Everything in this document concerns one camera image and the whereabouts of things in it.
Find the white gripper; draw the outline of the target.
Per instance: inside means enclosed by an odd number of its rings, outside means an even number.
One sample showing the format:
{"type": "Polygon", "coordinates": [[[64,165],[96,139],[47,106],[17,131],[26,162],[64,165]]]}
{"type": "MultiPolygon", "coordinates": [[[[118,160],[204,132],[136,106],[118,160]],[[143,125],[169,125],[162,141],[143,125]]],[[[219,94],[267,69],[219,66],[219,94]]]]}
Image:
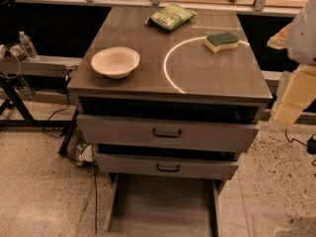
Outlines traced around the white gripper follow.
{"type": "Polygon", "coordinates": [[[278,123],[290,125],[316,100],[316,0],[309,0],[290,24],[270,37],[268,46],[286,48],[288,57],[300,63],[289,75],[274,115],[278,123]]]}

